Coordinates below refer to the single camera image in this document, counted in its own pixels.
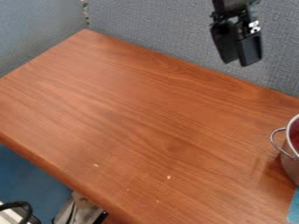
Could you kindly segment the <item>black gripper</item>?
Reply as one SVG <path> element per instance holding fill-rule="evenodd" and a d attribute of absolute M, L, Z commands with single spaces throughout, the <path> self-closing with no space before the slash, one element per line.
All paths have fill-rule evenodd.
<path fill-rule="evenodd" d="M 260 0 L 212 0 L 210 33 L 224 64 L 239 59 L 243 67 L 263 58 L 262 28 L 256 7 Z"/>

